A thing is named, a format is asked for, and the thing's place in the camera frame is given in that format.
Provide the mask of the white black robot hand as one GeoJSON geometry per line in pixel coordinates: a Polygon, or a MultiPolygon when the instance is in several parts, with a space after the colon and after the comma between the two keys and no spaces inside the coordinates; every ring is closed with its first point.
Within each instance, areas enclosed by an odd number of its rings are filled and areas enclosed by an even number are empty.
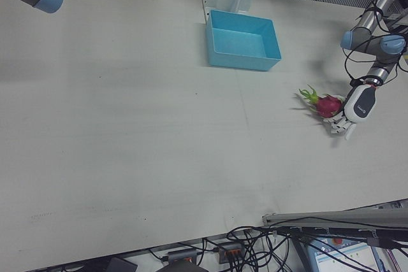
{"type": "Polygon", "coordinates": [[[348,140],[356,126],[366,121],[376,106],[375,92],[377,87],[363,84],[355,87],[344,101],[340,111],[323,120],[330,124],[332,134],[341,134],[348,140]]]}

